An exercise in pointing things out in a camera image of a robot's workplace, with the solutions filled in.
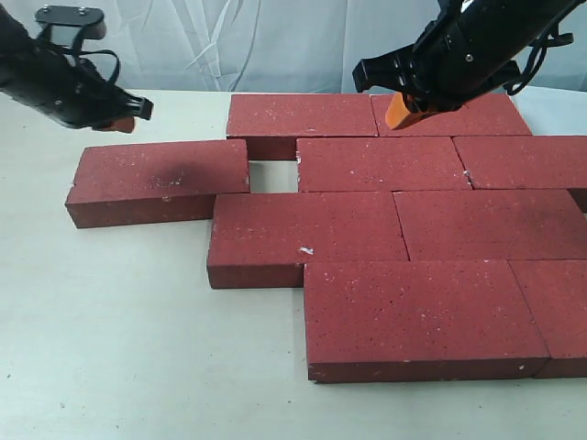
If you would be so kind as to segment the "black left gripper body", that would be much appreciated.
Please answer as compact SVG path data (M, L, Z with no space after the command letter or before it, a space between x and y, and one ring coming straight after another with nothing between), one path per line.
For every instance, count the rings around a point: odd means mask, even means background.
M98 130L131 117L151 119L153 102L116 85L117 73L104 78L87 58L73 63L58 57L32 77L34 107L55 122L73 129Z

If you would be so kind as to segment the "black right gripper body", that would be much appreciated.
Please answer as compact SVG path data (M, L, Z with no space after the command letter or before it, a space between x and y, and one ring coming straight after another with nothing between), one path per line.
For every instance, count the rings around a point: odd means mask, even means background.
M355 89L396 91L414 113L455 111L520 74L497 34L494 23L479 17L434 20L415 43L360 60L352 71Z

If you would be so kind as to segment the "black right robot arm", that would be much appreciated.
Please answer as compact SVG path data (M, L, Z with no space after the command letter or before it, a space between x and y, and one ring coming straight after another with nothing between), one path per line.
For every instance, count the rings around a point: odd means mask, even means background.
M404 129L503 88L521 92L551 48L574 41L559 24L579 1L442 1L416 41L362 59L352 78L357 92L393 91L385 122Z

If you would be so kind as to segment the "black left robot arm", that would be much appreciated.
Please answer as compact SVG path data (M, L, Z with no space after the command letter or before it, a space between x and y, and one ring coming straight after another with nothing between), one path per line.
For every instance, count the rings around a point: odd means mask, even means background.
M151 119L153 102L116 85L121 62L110 49L87 51L106 33L102 9L45 5L32 38L1 9L1 92L69 129L130 133Z

